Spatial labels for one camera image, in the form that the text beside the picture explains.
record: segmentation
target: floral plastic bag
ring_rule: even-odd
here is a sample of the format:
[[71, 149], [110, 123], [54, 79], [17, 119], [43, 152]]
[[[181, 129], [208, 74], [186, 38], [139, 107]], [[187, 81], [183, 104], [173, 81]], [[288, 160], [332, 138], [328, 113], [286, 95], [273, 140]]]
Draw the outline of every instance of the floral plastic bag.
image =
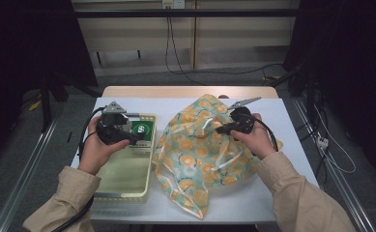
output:
[[249, 177], [260, 162], [243, 143], [216, 132], [232, 122], [227, 108], [212, 95], [199, 98], [169, 122], [153, 156], [166, 195], [198, 218], [208, 211], [208, 188]]

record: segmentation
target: outlet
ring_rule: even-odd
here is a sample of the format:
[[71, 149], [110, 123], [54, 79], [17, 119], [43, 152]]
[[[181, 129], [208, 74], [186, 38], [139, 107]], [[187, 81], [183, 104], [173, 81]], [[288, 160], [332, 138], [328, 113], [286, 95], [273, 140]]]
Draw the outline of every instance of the outlet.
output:
[[173, 9], [173, 0], [162, 0], [162, 6], [164, 9]]
[[317, 137], [317, 145], [326, 149], [329, 146], [329, 139], [319, 136]]
[[173, 0], [173, 9], [184, 9], [185, 0]]

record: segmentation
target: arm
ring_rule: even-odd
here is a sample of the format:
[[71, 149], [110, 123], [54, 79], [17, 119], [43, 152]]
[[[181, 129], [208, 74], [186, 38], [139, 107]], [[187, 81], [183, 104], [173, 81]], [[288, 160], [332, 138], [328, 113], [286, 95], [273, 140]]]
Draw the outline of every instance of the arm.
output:
[[[261, 119], [259, 114], [253, 116]], [[282, 231], [355, 231], [341, 206], [301, 176], [284, 154], [273, 149], [263, 126], [256, 122], [250, 134], [231, 134], [262, 160], [258, 174], [272, 193]]]
[[[30, 231], [52, 231], [77, 215], [100, 185], [101, 178], [95, 176], [109, 157], [130, 144], [122, 140], [105, 145], [97, 136], [96, 124], [99, 117], [91, 120], [88, 126], [89, 138], [86, 140], [78, 169], [65, 167], [59, 175], [56, 193], [24, 221], [23, 226]], [[66, 231], [94, 231], [88, 212]]]

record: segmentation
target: hand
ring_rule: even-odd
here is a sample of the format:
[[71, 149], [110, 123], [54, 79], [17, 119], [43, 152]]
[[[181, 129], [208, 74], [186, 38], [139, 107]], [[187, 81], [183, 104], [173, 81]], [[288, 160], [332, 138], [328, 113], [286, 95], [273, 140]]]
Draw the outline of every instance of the hand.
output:
[[[262, 120], [258, 113], [253, 114], [253, 117]], [[267, 130], [258, 122], [254, 122], [253, 130], [250, 134], [235, 130], [230, 131], [230, 134], [245, 143], [248, 149], [261, 160], [275, 152]]]
[[100, 116], [93, 118], [88, 125], [88, 134], [91, 135], [89, 135], [85, 142], [82, 158], [78, 166], [79, 170], [87, 172], [91, 175], [96, 175], [100, 171], [101, 167], [108, 162], [113, 153], [130, 145], [130, 141], [127, 139], [111, 145], [104, 144], [96, 133], [97, 122], [99, 119]]

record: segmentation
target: wooden panel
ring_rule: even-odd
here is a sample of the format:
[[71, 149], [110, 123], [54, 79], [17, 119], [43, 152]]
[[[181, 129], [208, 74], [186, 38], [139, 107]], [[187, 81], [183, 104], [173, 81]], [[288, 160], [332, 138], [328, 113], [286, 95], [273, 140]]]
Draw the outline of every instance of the wooden panel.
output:
[[[76, 9], [161, 9], [161, 1], [75, 3]], [[167, 19], [164, 18], [79, 18], [89, 51], [166, 49]], [[192, 18], [172, 18], [175, 44], [191, 48]]]
[[[200, 0], [200, 9], [289, 9], [291, 1]], [[203, 47], [288, 45], [289, 17], [203, 17], [196, 24], [197, 49]]]
[[124, 98], [199, 98], [205, 94], [216, 97], [226, 95], [229, 99], [249, 99], [262, 97], [277, 99], [273, 87], [267, 86], [108, 86], [103, 97]]

